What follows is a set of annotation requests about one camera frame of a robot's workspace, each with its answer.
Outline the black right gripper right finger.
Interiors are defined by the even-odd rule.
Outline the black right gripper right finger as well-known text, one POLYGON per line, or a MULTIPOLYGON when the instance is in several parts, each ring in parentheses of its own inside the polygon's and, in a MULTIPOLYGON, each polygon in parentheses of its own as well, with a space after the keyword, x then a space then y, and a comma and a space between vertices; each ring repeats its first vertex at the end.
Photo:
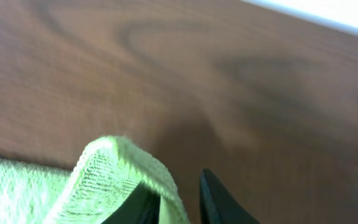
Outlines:
POLYGON ((200 174, 200 217, 202 224, 259 224, 228 192, 209 169, 200 174))

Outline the green microfiber cloth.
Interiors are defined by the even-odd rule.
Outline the green microfiber cloth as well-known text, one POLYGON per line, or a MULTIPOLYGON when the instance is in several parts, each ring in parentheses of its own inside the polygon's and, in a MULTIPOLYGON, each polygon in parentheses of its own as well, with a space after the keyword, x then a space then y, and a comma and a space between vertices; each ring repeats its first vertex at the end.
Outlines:
POLYGON ((101 223, 140 184, 160 223, 189 222, 168 169, 127 138, 89 143, 72 171, 0 158, 0 223, 101 223))

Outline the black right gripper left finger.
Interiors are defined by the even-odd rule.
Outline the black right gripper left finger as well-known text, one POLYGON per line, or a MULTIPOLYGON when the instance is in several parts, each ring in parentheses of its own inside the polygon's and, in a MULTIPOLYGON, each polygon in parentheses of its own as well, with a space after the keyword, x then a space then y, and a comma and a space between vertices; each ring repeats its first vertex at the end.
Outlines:
POLYGON ((102 224, 158 224, 159 213, 160 196, 139 184, 102 224))

